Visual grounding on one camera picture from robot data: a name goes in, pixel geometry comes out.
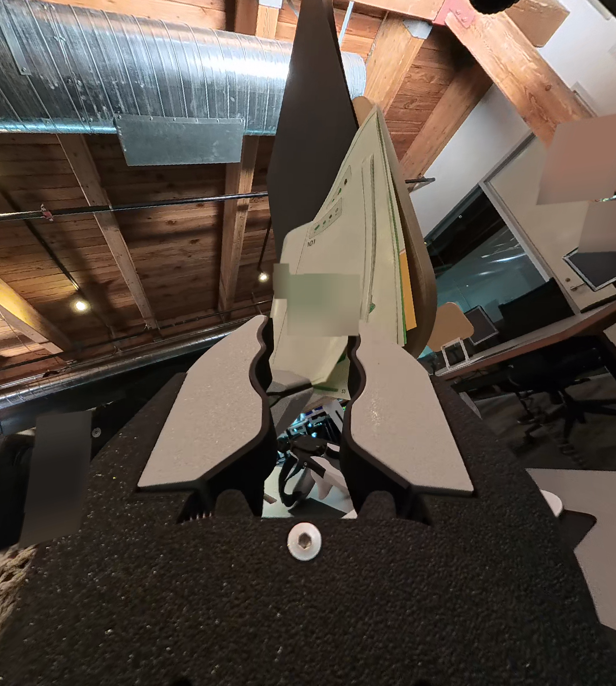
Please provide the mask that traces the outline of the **black office chair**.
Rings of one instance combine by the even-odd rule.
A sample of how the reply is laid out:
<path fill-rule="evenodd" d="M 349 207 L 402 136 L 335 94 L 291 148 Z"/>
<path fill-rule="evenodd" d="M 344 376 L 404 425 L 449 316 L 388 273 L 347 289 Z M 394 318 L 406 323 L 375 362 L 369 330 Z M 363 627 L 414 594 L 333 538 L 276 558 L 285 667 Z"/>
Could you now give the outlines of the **black office chair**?
<path fill-rule="evenodd" d="M 564 417 L 562 437 L 556 444 L 565 456 L 574 456 L 575 448 L 569 442 L 575 422 L 586 423 L 586 414 L 616 416 L 616 399 L 577 401 L 567 389 L 584 382 L 584 375 L 604 366 L 601 356 L 595 347 L 589 345 L 588 339 L 583 342 L 569 341 L 544 347 L 532 353 L 514 357 L 501 370 L 501 381 L 497 386 L 517 397 L 528 417 L 542 426 L 547 420 Z M 534 418 L 528 409 L 524 397 L 537 392 L 547 393 L 556 404 L 555 412 L 545 414 L 542 419 Z"/>

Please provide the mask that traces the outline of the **brown office table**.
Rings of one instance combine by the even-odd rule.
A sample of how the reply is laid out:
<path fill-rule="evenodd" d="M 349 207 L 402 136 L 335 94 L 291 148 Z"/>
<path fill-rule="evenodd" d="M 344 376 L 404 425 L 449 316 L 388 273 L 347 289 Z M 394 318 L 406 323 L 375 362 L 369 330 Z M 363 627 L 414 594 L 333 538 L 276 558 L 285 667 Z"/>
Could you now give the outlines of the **brown office table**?
<path fill-rule="evenodd" d="M 613 300 L 588 313 L 574 314 L 567 319 L 490 348 L 460 364 L 446 366 L 436 371 L 435 375 L 450 381 L 541 348 L 559 344 L 567 339 L 584 336 L 594 337 L 595 347 L 602 356 L 604 366 L 616 381 L 616 347 L 605 335 L 605 330 L 615 323 L 616 300 Z"/>

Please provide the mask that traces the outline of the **dark brown book stand board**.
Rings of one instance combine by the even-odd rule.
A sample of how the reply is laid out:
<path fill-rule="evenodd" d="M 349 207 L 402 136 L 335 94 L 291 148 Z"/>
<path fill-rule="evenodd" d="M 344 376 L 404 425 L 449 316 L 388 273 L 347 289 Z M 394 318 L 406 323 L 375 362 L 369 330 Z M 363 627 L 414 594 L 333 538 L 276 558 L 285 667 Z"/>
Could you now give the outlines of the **dark brown book stand board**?
<path fill-rule="evenodd" d="M 359 125 L 347 87 L 331 1 L 302 1 L 267 173 L 276 257 L 286 236 L 318 214 Z M 401 215 L 416 327 L 405 350 L 418 358 L 431 336 L 437 288 L 431 260 L 388 129 L 384 141 Z"/>

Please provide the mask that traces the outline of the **large spiral metal air duct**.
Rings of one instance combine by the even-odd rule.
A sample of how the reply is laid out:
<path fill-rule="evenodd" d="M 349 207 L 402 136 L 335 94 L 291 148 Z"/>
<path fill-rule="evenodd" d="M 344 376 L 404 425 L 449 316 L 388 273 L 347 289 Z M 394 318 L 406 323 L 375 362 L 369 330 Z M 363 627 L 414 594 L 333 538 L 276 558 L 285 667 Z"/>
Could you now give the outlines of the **large spiral metal air duct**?
<path fill-rule="evenodd" d="M 118 134 L 131 166 L 237 163 L 276 133 L 291 44 L 0 1 L 0 133 Z"/>

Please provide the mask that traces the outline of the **tan rounded board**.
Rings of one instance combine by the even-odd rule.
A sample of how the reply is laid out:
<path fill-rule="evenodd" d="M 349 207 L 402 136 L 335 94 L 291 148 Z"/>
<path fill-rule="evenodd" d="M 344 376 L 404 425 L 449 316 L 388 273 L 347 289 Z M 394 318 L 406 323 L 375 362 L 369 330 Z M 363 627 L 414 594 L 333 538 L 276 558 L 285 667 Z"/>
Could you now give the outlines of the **tan rounded board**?
<path fill-rule="evenodd" d="M 475 332 L 472 322 L 455 302 L 448 302 L 437 308 L 435 323 L 427 346 L 440 353 L 443 346 L 456 340 L 468 339 Z"/>

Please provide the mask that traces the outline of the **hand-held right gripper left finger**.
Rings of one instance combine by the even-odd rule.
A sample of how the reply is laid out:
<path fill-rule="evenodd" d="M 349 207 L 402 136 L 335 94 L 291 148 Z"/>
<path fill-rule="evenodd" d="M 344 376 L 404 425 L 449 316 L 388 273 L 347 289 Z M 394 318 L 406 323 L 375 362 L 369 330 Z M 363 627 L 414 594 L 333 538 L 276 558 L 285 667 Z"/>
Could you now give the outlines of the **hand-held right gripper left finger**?
<path fill-rule="evenodd" d="M 262 493 L 276 464 L 267 390 L 272 321 L 256 315 L 190 367 L 138 481 L 141 491 Z"/>

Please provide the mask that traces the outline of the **small white picture frame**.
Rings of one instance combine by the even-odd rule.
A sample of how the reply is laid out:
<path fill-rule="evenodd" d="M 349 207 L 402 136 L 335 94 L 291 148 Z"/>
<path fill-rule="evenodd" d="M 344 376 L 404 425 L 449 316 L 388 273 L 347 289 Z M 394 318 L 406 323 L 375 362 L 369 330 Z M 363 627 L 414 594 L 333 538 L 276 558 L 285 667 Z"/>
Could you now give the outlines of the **small white picture frame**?
<path fill-rule="evenodd" d="M 453 366 L 465 365 L 470 361 L 466 340 L 463 338 L 456 338 L 442 344 L 440 352 L 447 369 L 451 369 Z"/>

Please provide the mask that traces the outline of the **grey computer monitor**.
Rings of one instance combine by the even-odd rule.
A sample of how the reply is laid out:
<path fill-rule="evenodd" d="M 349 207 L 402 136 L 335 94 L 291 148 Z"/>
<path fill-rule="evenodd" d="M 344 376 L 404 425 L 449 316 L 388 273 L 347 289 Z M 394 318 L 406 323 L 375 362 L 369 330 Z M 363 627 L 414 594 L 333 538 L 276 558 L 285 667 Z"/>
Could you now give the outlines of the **grey computer monitor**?
<path fill-rule="evenodd" d="M 582 253 L 576 248 L 562 259 L 594 292 L 616 282 L 616 251 Z"/>

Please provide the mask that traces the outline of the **glass partition window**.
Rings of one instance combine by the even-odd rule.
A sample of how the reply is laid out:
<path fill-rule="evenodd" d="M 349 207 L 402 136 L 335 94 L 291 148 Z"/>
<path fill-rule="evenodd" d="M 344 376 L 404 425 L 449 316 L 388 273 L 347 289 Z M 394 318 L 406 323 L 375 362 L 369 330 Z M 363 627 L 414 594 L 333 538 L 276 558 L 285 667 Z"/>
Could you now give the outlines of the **glass partition window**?
<path fill-rule="evenodd" d="M 437 304 L 481 307 L 500 322 L 506 304 L 546 282 L 501 214 L 475 187 L 425 238 Z"/>

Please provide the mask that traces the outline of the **black ceiling pipe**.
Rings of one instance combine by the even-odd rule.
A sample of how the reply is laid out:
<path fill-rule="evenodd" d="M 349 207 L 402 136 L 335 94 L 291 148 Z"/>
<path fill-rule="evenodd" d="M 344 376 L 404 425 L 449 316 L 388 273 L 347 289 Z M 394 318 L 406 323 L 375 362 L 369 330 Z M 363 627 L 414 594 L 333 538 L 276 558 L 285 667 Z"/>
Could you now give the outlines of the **black ceiling pipe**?
<path fill-rule="evenodd" d="M 24 221 L 24 220 L 37 220 L 46 219 L 50 222 L 56 218 L 64 218 L 79 215 L 96 215 L 98 213 L 106 212 L 122 212 L 122 211 L 133 211 L 133 210 L 146 210 L 146 209 L 161 209 L 165 207 L 183 207 L 190 204 L 210 204 L 210 203 L 222 203 L 226 201 L 234 200 L 255 200 L 267 198 L 269 193 L 265 192 L 248 192 L 248 193 L 233 193 L 233 194 L 223 194 L 223 195 L 213 195 L 205 197 L 194 197 L 194 198 L 180 198 L 172 200 L 160 200 L 160 201 L 149 201 L 149 202 L 139 202 L 139 203 L 129 203 L 129 204 L 97 204 L 88 205 L 85 207 L 72 207 L 64 209 L 47 209 L 44 205 L 41 205 L 38 210 L 21 210 L 13 211 L 9 213 L 0 213 L 0 222 L 8 221 Z"/>

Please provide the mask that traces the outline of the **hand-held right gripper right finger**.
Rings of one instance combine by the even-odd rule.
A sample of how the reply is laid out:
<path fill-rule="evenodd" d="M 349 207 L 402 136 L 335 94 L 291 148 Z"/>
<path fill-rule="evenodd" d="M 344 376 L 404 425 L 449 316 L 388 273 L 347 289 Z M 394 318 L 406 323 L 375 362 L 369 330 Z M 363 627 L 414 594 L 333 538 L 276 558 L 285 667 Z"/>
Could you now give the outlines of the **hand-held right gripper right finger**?
<path fill-rule="evenodd" d="M 341 465 L 349 451 L 404 489 L 472 494 L 473 484 L 429 373 L 372 323 L 349 341 Z"/>

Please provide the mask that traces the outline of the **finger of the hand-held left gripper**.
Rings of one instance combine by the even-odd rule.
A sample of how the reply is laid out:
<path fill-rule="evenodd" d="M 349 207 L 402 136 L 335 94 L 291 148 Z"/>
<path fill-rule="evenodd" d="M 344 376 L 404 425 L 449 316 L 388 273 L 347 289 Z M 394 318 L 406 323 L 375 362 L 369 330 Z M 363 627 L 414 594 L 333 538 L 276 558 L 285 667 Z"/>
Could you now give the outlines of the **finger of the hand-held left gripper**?
<path fill-rule="evenodd" d="M 274 424 L 291 424 L 312 397 L 308 378 L 291 371 L 273 371 L 268 399 Z"/>

